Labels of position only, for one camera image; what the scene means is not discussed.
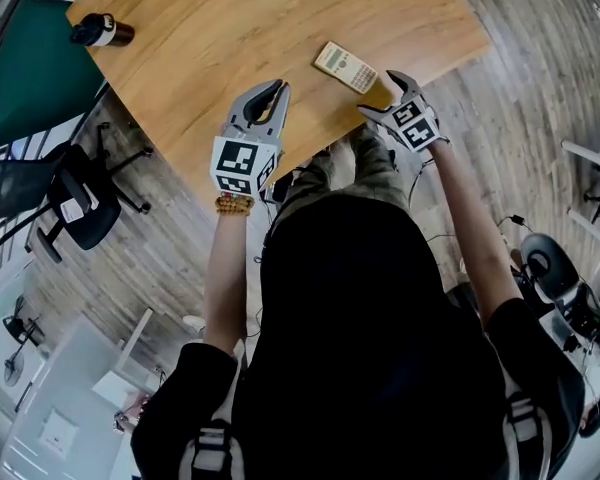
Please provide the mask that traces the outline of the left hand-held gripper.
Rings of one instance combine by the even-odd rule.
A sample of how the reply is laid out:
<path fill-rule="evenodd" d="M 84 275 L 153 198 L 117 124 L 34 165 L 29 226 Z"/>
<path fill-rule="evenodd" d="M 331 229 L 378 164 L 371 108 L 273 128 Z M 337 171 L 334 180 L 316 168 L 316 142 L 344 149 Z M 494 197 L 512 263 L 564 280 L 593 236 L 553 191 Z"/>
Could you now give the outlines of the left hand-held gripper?
<path fill-rule="evenodd" d="M 260 83 L 232 104 L 214 138 L 210 176 L 223 193 L 258 196 L 279 166 L 291 88 L 282 79 Z"/>

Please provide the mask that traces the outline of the person's right forearm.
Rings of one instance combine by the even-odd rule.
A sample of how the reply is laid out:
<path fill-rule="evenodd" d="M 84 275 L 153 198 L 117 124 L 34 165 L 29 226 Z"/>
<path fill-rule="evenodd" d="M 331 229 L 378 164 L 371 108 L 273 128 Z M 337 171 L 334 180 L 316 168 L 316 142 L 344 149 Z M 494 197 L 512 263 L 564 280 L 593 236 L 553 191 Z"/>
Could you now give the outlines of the person's right forearm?
<path fill-rule="evenodd" d="M 502 304 L 520 299 L 498 227 L 452 146 L 437 140 L 429 146 L 438 169 L 481 322 L 486 325 Z"/>

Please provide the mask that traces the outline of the person's black shirt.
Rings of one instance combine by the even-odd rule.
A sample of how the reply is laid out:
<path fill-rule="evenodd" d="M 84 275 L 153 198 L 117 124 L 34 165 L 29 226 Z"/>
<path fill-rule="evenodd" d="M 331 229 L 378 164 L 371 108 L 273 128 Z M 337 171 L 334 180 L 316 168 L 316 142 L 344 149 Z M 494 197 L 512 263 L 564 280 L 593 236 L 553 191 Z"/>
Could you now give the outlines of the person's black shirt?
<path fill-rule="evenodd" d="M 282 221 L 261 263 L 263 315 L 243 373 L 184 346 L 132 437 L 142 480 L 179 480 L 185 449 L 233 393 L 245 480 L 507 480 L 512 379 L 547 416 L 521 454 L 524 480 L 558 473 L 584 383 L 526 302 L 481 323 L 446 296 L 407 213 L 332 195 Z"/>

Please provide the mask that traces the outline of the black chair with equipment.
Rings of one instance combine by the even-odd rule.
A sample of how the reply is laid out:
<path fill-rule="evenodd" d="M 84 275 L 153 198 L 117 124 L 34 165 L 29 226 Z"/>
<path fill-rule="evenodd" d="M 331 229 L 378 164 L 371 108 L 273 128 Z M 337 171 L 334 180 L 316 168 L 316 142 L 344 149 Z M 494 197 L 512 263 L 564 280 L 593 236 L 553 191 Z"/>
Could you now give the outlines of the black chair with equipment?
<path fill-rule="evenodd" d="M 600 355 L 600 301 L 567 253 L 541 233 L 525 237 L 520 252 L 532 300 L 552 307 L 541 308 L 540 314 L 552 317 L 551 327 L 563 349 L 574 352 L 582 347 L 589 355 Z"/>

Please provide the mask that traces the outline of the beige calculator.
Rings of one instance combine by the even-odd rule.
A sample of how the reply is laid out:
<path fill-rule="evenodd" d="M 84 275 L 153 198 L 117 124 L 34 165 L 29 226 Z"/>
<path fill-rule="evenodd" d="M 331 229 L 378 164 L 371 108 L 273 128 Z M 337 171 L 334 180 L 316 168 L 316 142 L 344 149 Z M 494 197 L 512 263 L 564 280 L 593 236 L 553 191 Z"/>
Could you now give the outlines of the beige calculator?
<path fill-rule="evenodd" d="M 358 94 L 366 94 L 378 78 L 378 72 L 338 44 L 329 41 L 313 65 Z"/>

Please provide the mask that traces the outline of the black mesh office chair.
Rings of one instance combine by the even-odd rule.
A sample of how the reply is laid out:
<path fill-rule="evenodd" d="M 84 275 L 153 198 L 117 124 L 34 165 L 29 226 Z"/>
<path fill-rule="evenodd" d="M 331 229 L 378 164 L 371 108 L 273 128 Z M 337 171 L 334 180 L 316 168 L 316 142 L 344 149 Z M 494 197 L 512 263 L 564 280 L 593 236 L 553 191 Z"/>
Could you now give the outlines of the black mesh office chair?
<path fill-rule="evenodd" d="M 114 175 L 134 161 L 151 157 L 145 147 L 109 167 L 104 148 L 107 122 L 96 127 L 96 154 L 89 157 L 79 144 L 69 141 L 35 160 L 0 159 L 0 248 L 38 217 L 51 210 L 57 221 L 50 231 L 37 231 L 43 249 L 59 263 L 54 241 L 65 230 L 83 250 L 98 245 L 112 229 L 126 204 L 139 214 L 151 210 L 148 202 L 134 202 L 116 183 Z"/>

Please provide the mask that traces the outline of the white desk frame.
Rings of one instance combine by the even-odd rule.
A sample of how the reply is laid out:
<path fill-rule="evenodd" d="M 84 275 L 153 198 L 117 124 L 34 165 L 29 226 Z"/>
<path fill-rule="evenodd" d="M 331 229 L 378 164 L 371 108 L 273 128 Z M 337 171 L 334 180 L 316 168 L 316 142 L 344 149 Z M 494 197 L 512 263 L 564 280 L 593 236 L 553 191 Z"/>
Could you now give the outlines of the white desk frame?
<path fill-rule="evenodd" d="M 592 150 L 587 149 L 586 147 L 577 145 L 573 142 L 562 141 L 561 147 L 563 150 L 572 153 L 576 156 L 579 156 L 587 161 L 591 162 L 597 167 L 600 167 L 600 154 L 596 153 Z M 600 230 L 588 219 L 586 219 L 583 215 L 578 213 L 576 210 L 569 209 L 567 215 L 578 225 L 580 225 L 583 229 L 585 229 L 589 234 L 591 234 L 599 243 L 600 243 Z"/>

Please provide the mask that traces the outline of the person's left forearm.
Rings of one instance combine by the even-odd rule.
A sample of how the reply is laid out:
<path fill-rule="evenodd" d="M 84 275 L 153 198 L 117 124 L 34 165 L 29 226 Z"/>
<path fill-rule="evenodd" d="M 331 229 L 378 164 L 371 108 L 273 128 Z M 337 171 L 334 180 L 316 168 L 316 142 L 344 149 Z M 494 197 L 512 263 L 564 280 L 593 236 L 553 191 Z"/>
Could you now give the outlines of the person's left forearm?
<path fill-rule="evenodd" d="M 219 216 L 204 287 L 203 341 L 229 355 L 246 338 L 246 232 L 246 216 Z"/>

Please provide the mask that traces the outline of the person's camouflage trousers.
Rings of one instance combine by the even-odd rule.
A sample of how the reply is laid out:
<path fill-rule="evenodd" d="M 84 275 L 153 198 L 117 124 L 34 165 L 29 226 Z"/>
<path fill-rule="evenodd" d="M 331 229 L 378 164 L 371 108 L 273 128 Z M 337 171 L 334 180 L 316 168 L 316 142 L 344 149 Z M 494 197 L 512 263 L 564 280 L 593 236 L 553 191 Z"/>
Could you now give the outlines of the person's camouflage trousers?
<path fill-rule="evenodd" d="M 326 197 L 351 195 L 407 208 L 404 181 L 376 126 L 363 124 L 299 168 L 277 217 Z"/>

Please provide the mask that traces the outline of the white partitioned desk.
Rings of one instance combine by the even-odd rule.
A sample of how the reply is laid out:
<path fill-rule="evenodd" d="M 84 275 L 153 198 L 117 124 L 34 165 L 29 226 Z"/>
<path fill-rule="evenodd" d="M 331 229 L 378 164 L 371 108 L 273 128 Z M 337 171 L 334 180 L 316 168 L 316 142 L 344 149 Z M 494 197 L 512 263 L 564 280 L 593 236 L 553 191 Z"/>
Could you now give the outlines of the white partitioned desk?
<path fill-rule="evenodd" d="M 137 468 L 129 436 L 114 429 L 142 383 L 124 370 L 132 347 L 114 344 L 80 315 L 49 356 L 31 342 L 19 345 L 2 319 L 23 294 L 23 269 L 0 288 L 0 471 L 7 480 L 133 480 Z M 4 361 L 17 350 L 24 371 L 4 384 Z"/>

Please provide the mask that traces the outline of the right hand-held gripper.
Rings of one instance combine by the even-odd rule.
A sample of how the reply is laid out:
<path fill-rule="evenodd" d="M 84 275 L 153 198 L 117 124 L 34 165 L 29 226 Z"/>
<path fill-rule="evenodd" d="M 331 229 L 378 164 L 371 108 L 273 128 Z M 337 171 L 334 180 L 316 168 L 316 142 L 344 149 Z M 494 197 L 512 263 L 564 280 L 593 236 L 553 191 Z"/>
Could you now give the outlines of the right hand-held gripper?
<path fill-rule="evenodd" d="M 360 104 L 357 109 L 404 147 L 419 152 L 440 138 L 435 112 L 422 97 L 421 88 L 414 78 L 398 70 L 387 70 L 386 73 L 400 89 L 400 94 L 393 101 L 395 105 L 378 109 Z"/>

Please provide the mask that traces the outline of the green partition panel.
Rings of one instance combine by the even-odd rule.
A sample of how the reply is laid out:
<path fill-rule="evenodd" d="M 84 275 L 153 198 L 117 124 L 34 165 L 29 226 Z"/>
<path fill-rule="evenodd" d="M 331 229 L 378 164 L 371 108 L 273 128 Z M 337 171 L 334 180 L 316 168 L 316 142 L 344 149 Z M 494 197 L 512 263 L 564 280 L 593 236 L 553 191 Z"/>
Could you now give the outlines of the green partition panel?
<path fill-rule="evenodd" d="M 70 40 L 59 0 L 21 0 L 0 45 L 0 147 L 46 131 L 92 106 L 104 77 Z"/>

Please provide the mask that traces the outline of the black and white tumbler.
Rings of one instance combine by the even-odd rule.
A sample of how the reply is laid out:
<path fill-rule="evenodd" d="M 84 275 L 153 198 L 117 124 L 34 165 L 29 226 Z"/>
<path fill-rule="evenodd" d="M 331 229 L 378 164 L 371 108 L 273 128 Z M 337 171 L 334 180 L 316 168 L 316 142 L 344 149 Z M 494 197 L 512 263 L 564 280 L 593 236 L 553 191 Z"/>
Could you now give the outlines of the black and white tumbler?
<path fill-rule="evenodd" d="M 112 14 L 90 13 L 73 26 L 70 40 L 85 47 L 124 47 L 134 37 L 134 28 L 117 21 Z"/>

